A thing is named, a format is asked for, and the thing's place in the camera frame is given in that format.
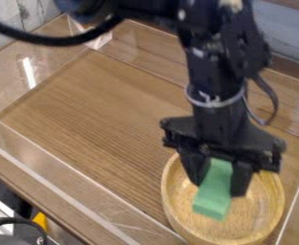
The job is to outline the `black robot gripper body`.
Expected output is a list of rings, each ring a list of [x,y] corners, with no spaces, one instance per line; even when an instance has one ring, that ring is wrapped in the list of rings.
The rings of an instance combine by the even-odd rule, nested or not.
[[[191,116],[164,118],[160,127],[164,146],[179,154],[199,152],[231,163],[240,160],[253,171],[280,171],[284,140],[253,125],[241,100],[221,108],[193,106]]]

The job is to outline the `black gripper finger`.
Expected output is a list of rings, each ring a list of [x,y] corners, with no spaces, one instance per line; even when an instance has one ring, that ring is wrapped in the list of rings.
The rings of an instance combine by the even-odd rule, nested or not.
[[[180,161],[189,181],[199,186],[211,166],[209,158],[199,152],[184,152]]]
[[[253,167],[236,160],[232,162],[232,174],[229,180],[229,194],[232,197],[244,196],[252,180]]]

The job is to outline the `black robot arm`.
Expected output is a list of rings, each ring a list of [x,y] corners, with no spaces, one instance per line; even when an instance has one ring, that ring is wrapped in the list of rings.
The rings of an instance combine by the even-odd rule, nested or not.
[[[164,145],[180,156],[193,184],[215,159],[231,165],[228,191],[245,194],[253,173],[279,171],[284,141],[264,131],[248,106],[248,86],[276,95],[260,73],[272,61],[253,19],[252,0],[53,0],[57,9],[93,30],[73,36],[27,33],[0,22],[0,34],[35,45],[69,47],[109,32],[124,20],[161,23],[176,33],[187,58],[189,116],[164,118]]]

